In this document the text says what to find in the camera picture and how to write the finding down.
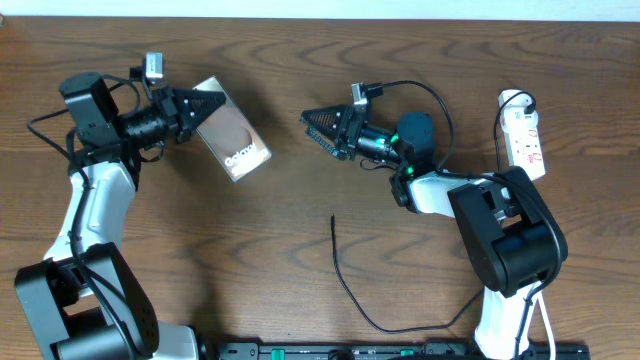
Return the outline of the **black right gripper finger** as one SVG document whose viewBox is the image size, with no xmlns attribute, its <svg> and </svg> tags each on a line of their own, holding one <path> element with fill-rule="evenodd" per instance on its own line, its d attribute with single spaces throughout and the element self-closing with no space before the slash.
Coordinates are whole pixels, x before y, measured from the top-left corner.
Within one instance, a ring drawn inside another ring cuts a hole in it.
<svg viewBox="0 0 640 360">
<path fill-rule="evenodd" d="M 329 142 L 327 142 L 318 131 L 316 131 L 314 128 L 312 128 L 311 126 L 309 126 L 306 131 L 305 134 L 311 139 L 313 140 L 315 143 L 317 143 L 321 148 L 323 148 L 327 153 L 329 153 L 331 156 L 333 156 L 336 159 L 343 159 L 344 156 L 343 154 L 338 150 L 337 147 L 335 147 L 334 145 L 331 145 Z"/>
<path fill-rule="evenodd" d="M 305 110 L 300 120 L 315 127 L 340 127 L 352 110 L 353 106 L 348 104 Z"/>
</svg>

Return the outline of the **Galaxy S25 Ultra smartphone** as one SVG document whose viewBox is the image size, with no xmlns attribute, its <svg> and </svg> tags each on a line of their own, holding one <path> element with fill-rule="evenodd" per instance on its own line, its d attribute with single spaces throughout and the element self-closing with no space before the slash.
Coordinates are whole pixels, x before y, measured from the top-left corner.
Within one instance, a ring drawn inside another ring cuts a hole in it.
<svg viewBox="0 0 640 360">
<path fill-rule="evenodd" d="M 271 159 L 271 150 L 215 76 L 196 85 L 194 90 L 225 95 L 225 103 L 197 128 L 197 132 L 233 182 Z"/>
</svg>

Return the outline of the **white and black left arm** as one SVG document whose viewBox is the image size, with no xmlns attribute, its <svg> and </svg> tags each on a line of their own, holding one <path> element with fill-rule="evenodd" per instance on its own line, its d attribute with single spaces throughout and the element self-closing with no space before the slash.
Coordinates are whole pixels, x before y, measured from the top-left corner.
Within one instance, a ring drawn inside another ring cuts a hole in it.
<svg viewBox="0 0 640 360">
<path fill-rule="evenodd" d="M 72 196 L 43 259 L 18 270 L 14 287 L 46 359 L 214 359 L 193 327 L 158 320 L 121 254 L 123 230 L 146 158 L 168 140 L 188 141 L 227 100 L 222 91 L 152 89 L 139 70 L 116 86 L 142 89 L 147 107 L 122 114 L 110 77 L 81 73 L 59 92 L 75 123 L 54 148 L 69 162 Z"/>
</svg>

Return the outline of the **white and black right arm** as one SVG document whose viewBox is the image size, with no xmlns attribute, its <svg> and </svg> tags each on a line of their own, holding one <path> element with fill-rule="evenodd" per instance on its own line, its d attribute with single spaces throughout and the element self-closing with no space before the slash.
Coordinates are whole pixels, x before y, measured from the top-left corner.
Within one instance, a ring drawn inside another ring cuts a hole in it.
<svg viewBox="0 0 640 360">
<path fill-rule="evenodd" d="M 403 115 L 393 131 L 370 125 L 368 110 L 354 105 L 306 110 L 300 119 L 338 160 L 360 155 L 393 164 L 390 184 L 399 206 L 456 221 L 484 286 L 474 340 L 487 358 L 522 356 L 531 311 L 567 257 L 564 235 L 525 170 L 472 175 L 440 168 L 432 119 L 421 112 Z"/>
</svg>

